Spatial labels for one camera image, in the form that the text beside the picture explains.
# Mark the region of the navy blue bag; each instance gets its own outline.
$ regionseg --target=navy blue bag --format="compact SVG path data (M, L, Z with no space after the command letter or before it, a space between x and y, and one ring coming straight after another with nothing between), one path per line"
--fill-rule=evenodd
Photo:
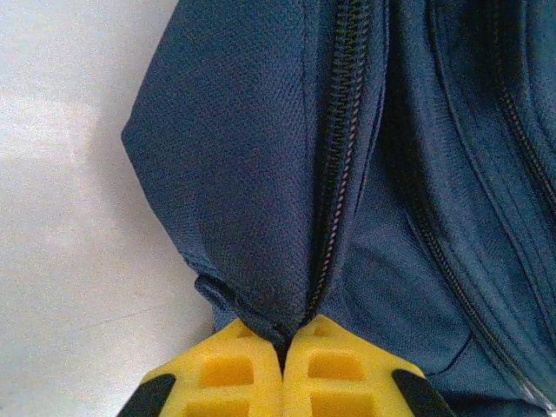
M218 328L322 313L556 414L556 3L182 0L122 139Z

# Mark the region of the white surface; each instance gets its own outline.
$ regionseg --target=white surface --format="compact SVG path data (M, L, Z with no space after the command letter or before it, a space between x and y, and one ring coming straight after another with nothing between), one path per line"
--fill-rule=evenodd
M115 415L209 335L120 132L176 0L0 2L0 416Z

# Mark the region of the blue fabric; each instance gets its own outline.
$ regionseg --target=blue fabric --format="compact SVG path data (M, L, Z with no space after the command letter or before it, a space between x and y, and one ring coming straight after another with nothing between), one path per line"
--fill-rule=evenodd
M373 1L351 181L320 313L420 366L461 415L556 403L556 225L493 65L556 184L556 8L548 0ZM122 134L152 209L214 306L280 346L312 284L316 152L336 1L182 0ZM507 372L418 233L406 175L501 346Z

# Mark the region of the grey surface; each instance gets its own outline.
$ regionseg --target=grey surface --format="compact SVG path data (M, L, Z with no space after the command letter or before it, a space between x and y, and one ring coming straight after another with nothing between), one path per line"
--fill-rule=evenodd
M119 138L174 6L0 3L0 416L115 415L211 331Z

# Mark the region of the white floor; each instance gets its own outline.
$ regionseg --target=white floor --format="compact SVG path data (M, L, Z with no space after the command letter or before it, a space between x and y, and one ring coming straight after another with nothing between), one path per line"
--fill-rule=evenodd
M0 2L0 416L113 416L209 305L120 131L176 0Z

